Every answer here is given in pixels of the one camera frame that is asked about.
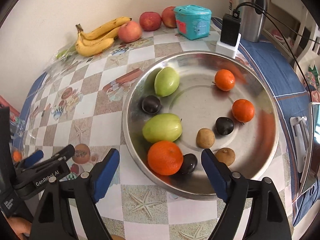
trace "starfish pattern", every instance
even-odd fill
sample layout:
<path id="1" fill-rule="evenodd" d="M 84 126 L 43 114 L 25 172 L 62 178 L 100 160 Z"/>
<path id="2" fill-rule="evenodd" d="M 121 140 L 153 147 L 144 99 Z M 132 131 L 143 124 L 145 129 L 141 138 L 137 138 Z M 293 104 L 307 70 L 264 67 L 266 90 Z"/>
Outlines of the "starfish pattern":
<path id="1" fill-rule="evenodd" d="M 146 62 L 144 61 L 143 64 L 141 65 L 140 69 L 143 70 L 144 65 L 146 64 Z"/>
<path id="2" fill-rule="evenodd" d="M 123 55 L 119 55 L 119 57 L 116 58 L 111 58 L 110 60 L 112 61 L 111 65 L 116 63 L 118 66 L 120 65 L 120 60 L 124 59 Z"/>
<path id="3" fill-rule="evenodd" d="M 76 130 L 76 137 L 79 138 L 80 143 L 82 143 L 82 136 L 86 129 L 83 128 L 84 122 L 82 122 L 79 126 L 74 124 Z"/>
<path id="4" fill-rule="evenodd" d="M 158 32 L 162 32 L 162 33 L 170 33 L 170 32 L 167 31 L 167 29 L 162 29 L 162 28 L 157 29 L 157 31 Z"/>
<path id="5" fill-rule="evenodd" d="M 149 193 L 150 193 L 150 189 L 148 189 L 147 193 L 145 193 L 145 195 L 143 196 L 143 198 L 141 200 L 129 192 L 130 197 L 132 197 L 134 199 L 134 201 L 138 204 L 134 209 L 130 210 L 130 213 L 134 213 L 134 212 L 142 209 L 149 215 L 149 217 L 151 219 L 153 219 L 153 216 L 150 212 L 149 207 L 154 206 L 154 205 L 159 205 L 162 202 L 161 201 L 152 201 L 152 202 L 148 201 Z"/>
<path id="6" fill-rule="evenodd" d="M 187 240 L 202 240 L 204 238 L 208 238 L 210 236 L 210 234 L 207 234 L 207 235 L 204 235 L 204 236 L 200 235 L 199 232 L 200 232 L 201 228 L 202 228 L 202 225 L 200 225 L 197 228 L 196 232 L 192 236 L 187 234 L 187 233 L 183 233 L 182 231 L 179 231 L 179 233 Z"/>
<path id="7" fill-rule="evenodd" d="M 53 92 L 57 92 L 58 91 L 58 83 L 53 83 L 52 87 L 53 87 Z"/>

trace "apple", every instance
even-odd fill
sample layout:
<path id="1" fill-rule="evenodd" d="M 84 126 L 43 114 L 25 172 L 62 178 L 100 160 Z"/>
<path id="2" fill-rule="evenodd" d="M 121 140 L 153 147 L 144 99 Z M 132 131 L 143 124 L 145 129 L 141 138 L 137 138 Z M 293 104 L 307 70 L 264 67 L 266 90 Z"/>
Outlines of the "apple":
<path id="1" fill-rule="evenodd" d="M 173 11 L 174 8 L 175 6 L 169 6 L 166 9 L 164 9 L 161 14 L 162 22 L 168 28 L 177 27 L 176 16 L 174 15 L 174 11 Z"/>
<path id="2" fill-rule="evenodd" d="M 156 12 L 144 12 L 140 16 L 139 23 L 143 30 L 155 31 L 160 28 L 161 16 Z"/>
<path id="3" fill-rule="evenodd" d="M 123 24 L 118 31 L 118 37 L 124 42 L 133 42 L 142 35 L 142 29 L 137 22 L 130 21 Z"/>

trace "stainless steel plate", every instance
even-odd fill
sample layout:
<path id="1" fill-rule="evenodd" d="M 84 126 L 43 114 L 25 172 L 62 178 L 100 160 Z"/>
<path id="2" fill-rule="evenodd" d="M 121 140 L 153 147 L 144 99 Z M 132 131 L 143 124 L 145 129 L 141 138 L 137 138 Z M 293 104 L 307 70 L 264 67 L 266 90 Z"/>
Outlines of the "stainless steel plate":
<path id="1" fill-rule="evenodd" d="M 147 152 L 151 146 L 142 135 L 142 127 L 151 117 L 141 109 L 141 99 L 154 95 L 156 74 L 170 66 L 180 75 L 180 85 L 170 96 L 160 98 L 163 108 L 160 113 L 174 113 L 182 121 L 183 132 L 175 143 L 183 154 L 193 153 L 198 158 L 196 170 L 188 175 L 161 176 L 153 173 L 147 164 Z M 236 85 L 223 92 L 212 84 L 220 69 L 230 70 L 236 77 Z M 236 121 L 231 113 L 234 101 L 244 98 L 256 109 L 255 117 L 248 123 Z M 248 179 L 258 179 L 276 151 L 279 139 L 278 115 L 269 90 L 246 66 L 220 54 L 206 51 L 189 51 L 166 57 L 149 67 L 131 88 L 123 111 L 124 137 L 132 158 L 139 168 L 155 184 L 185 198 L 198 200 L 216 199 L 216 194 L 201 165 L 203 149 L 196 145 L 199 129 L 213 129 L 220 116 L 232 118 L 234 131 L 227 136 L 216 134 L 211 147 L 215 153 L 229 147 L 236 153 L 235 162 L 229 167 Z"/>

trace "banana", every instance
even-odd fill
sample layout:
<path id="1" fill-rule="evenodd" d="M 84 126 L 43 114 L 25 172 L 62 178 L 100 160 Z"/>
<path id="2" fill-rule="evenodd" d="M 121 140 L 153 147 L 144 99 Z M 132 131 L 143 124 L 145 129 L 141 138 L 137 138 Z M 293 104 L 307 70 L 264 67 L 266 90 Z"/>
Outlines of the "banana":
<path id="1" fill-rule="evenodd" d="M 126 22 L 131 21 L 131 18 L 129 17 L 119 17 L 117 19 L 114 19 L 112 21 L 109 21 L 103 25 L 101 25 L 100 27 L 96 28 L 95 30 L 93 30 L 90 33 L 82 33 L 82 37 L 84 37 L 86 40 L 95 40 L 97 38 L 100 38 L 101 36 L 105 35 L 106 33 L 110 32 L 111 30 L 113 30 L 116 27 L 120 27 L 122 24 L 125 24 Z"/>
<path id="2" fill-rule="evenodd" d="M 104 36 L 102 36 L 101 38 L 98 38 L 96 40 L 89 41 L 86 39 L 82 39 L 82 43 L 85 46 L 94 46 L 105 39 L 116 38 L 118 36 L 119 29 L 120 29 L 120 27 L 116 27 L 112 31 L 108 32 L 107 34 L 105 34 Z M 82 28 L 78 27 L 78 32 L 80 32 L 80 34 L 83 36 L 83 29 Z"/>
<path id="3" fill-rule="evenodd" d="M 90 57 L 103 52 L 105 49 L 110 48 L 111 45 L 114 43 L 114 41 L 115 40 L 113 38 L 108 38 L 100 41 L 99 43 L 93 46 L 85 46 L 83 44 L 81 33 L 78 32 L 78 39 L 76 42 L 76 51 L 82 56 Z"/>

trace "banana stem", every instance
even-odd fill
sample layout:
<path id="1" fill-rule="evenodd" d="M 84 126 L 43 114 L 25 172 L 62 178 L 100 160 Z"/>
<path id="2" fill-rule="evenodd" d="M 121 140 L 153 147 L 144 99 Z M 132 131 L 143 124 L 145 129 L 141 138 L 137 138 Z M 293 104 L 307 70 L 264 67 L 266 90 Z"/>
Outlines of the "banana stem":
<path id="1" fill-rule="evenodd" d="M 83 32 L 83 29 L 82 29 L 82 27 L 81 27 L 80 24 L 77 24 L 77 25 L 76 25 L 76 28 L 77 28 L 77 30 L 78 30 L 78 33 Z"/>

